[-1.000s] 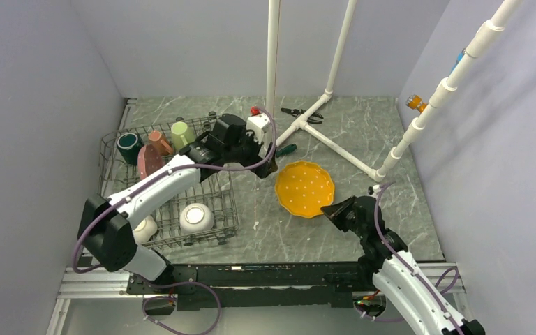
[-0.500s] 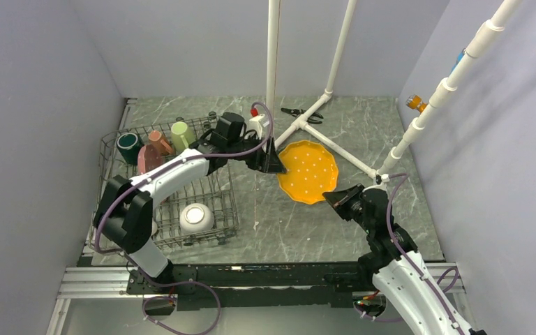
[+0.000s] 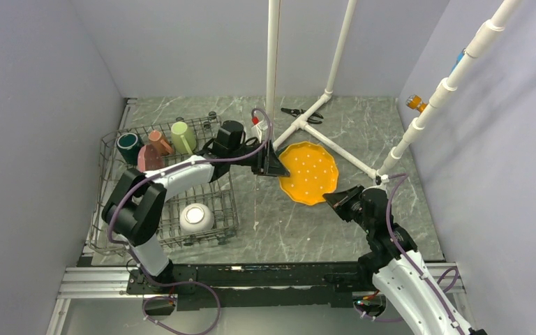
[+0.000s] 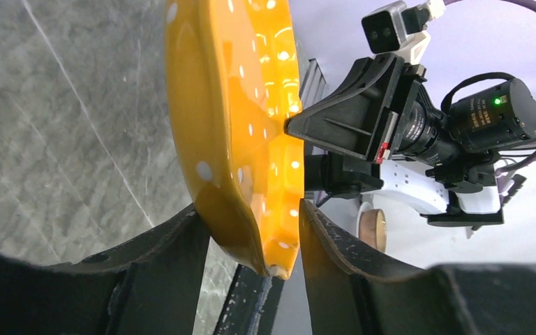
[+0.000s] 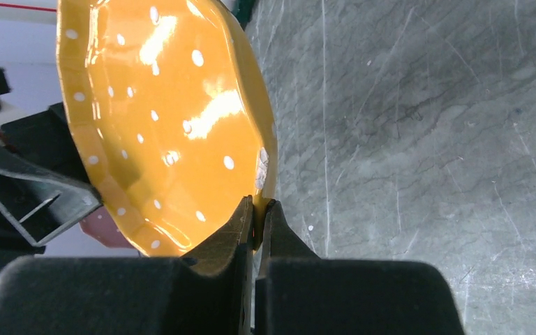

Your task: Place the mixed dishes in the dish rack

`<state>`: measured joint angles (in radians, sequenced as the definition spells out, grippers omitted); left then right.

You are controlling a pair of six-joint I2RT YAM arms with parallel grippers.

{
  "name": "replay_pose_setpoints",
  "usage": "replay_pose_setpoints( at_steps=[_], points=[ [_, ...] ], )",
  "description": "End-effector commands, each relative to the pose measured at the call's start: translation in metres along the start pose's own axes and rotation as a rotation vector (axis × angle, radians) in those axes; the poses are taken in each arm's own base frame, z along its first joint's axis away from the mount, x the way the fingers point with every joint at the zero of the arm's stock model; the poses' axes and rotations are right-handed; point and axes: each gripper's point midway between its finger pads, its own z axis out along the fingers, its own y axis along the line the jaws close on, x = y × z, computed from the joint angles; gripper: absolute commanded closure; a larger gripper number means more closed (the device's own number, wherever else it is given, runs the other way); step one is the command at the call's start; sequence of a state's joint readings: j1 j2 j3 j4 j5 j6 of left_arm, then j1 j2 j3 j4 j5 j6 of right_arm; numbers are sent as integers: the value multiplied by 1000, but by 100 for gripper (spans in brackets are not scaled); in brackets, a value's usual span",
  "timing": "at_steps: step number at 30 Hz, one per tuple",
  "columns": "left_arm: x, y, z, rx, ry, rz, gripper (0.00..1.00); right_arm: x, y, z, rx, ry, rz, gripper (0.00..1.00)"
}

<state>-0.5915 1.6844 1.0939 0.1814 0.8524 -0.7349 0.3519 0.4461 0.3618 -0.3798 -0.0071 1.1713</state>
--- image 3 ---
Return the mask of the yellow plate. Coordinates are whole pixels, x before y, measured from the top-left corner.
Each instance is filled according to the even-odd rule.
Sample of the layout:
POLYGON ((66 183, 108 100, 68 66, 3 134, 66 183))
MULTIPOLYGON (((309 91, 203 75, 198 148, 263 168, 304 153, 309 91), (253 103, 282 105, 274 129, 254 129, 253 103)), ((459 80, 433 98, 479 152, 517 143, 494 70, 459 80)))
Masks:
POLYGON ((325 193, 336 190, 338 168, 324 147, 298 142, 289 145, 278 158, 290 173, 278 178, 279 186, 292 201, 313 206, 325 201, 325 193))

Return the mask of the white plain bowl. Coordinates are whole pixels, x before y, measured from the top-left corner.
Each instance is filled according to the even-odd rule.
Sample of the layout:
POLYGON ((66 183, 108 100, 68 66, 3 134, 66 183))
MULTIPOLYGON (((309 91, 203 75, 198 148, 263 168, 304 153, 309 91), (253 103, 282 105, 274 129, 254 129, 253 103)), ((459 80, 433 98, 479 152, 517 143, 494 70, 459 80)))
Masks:
POLYGON ((205 204, 189 204, 180 213, 179 226, 182 235, 206 232, 214 226, 214 214, 205 204))

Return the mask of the cream yellow-green cup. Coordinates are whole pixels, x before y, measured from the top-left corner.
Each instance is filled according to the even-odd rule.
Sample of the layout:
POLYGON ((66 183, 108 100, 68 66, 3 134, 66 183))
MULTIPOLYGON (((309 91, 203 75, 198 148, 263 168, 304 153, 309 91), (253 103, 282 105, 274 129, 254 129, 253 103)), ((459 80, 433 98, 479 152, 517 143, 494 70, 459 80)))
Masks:
POLYGON ((193 129, 184 121, 171 125, 170 137, 175 151, 180 154, 192 155, 197 147, 197 138, 193 129))

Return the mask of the pink mug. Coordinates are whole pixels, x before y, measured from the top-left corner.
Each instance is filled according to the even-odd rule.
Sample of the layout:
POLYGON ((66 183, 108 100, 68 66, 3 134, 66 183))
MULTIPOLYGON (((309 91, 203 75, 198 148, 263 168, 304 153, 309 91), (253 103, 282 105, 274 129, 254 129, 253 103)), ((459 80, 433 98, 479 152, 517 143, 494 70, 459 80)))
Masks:
POLYGON ((158 130, 153 130, 148 135, 148 139, 150 144, 154 147, 154 149, 159 153, 160 156, 169 156, 174 154, 174 149, 172 148, 169 140, 162 132, 158 130))

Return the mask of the pink dotted plate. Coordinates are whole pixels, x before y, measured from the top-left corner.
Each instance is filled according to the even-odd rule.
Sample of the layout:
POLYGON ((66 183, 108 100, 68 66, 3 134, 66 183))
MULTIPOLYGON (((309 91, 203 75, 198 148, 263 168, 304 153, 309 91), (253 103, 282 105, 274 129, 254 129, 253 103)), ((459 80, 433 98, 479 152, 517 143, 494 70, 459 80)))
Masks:
POLYGON ((164 161, 154 145, 146 144, 139 150, 137 155, 137 169, 140 172, 159 170, 164 167, 164 161))

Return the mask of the dark green mug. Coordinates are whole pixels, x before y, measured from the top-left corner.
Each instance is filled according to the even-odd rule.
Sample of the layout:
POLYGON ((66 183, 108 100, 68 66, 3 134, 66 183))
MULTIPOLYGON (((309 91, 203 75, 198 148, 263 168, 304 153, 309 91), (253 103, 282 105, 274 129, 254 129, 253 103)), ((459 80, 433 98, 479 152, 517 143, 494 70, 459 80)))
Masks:
POLYGON ((144 143, 136 133, 124 133, 117 138, 116 147, 129 165, 137 165, 138 155, 144 143))

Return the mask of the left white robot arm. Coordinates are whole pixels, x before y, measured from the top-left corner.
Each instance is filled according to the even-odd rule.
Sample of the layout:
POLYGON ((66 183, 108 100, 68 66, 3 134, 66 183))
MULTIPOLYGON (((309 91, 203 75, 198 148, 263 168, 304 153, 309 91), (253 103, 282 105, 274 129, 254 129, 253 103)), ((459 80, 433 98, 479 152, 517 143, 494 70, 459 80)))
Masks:
POLYGON ((101 211, 107 223, 107 238, 123 245, 145 275, 145 284, 156 293, 167 291, 173 281, 174 265, 156 235, 164 204, 194 186, 209 184, 230 171, 245 166, 260 176, 287 177, 272 140, 244 140, 238 121, 224 121, 217 135, 183 162, 160 170, 141 172, 127 169, 101 211))

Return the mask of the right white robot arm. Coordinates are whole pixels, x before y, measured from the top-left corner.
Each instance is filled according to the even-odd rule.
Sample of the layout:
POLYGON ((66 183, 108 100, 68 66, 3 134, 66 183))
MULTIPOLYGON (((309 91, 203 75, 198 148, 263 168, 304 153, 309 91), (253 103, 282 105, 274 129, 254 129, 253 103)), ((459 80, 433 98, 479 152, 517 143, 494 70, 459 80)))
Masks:
POLYGON ((358 259, 355 274, 326 274, 326 282, 375 288, 414 334, 485 334, 457 311, 428 270, 413 238, 394 222, 392 197, 384 189, 355 186, 325 193, 323 198, 339 218, 365 231, 371 249, 358 259))

